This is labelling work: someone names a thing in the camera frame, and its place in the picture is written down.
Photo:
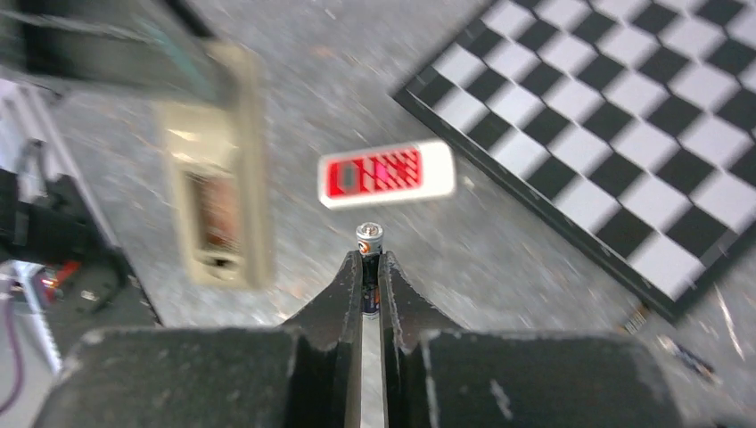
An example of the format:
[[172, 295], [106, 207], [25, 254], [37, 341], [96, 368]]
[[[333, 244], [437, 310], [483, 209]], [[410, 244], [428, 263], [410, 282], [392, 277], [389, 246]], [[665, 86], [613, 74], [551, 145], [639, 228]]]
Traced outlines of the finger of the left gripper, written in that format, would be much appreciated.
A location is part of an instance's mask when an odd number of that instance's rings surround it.
[[229, 69], [216, 34], [188, 1], [3, 1], [1, 66], [69, 84], [224, 105]]

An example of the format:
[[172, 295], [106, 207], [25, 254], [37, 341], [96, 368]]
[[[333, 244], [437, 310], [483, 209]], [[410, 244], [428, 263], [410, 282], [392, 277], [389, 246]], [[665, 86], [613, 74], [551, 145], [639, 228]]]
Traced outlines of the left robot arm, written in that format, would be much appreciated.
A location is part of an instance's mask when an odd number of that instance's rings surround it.
[[[200, 103], [235, 100], [228, 68], [215, 59], [209, 24], [188, 1], [4, 1], [1, 65], [44, 88]], [[43, 265], [106, 252], [95, 227], [61, 210], [20, 200], [18, 178], [1, 176], [1, 254]]]

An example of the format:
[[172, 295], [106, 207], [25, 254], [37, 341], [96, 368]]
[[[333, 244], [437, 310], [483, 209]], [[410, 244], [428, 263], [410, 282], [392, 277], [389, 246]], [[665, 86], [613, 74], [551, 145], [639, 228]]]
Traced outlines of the beige remote control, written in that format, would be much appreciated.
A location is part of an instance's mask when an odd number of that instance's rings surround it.
[[251, 50], [206, 43], [228, 75], [224, 105], [157, 101], [177, 246], [196, 284], [260, 290], [273, 278], [262, 66]]

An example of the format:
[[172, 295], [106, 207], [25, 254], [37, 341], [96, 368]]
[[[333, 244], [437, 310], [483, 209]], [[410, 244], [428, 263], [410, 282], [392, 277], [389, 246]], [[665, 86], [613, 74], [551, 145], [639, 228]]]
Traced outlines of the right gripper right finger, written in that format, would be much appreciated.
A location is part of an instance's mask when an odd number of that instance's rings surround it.
[[387, 427], [462, 427], [463, 330], [419, 293], [393, 251], [381, 256], [383, 397]]

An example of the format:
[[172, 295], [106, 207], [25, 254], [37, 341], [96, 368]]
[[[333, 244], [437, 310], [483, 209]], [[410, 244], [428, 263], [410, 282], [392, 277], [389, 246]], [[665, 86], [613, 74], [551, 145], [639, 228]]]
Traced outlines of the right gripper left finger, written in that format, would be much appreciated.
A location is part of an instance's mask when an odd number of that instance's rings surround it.
[[349, 251], [333, 280], [283, 323], [300, 335], [287, 427], [359, 427], [362, 259]]

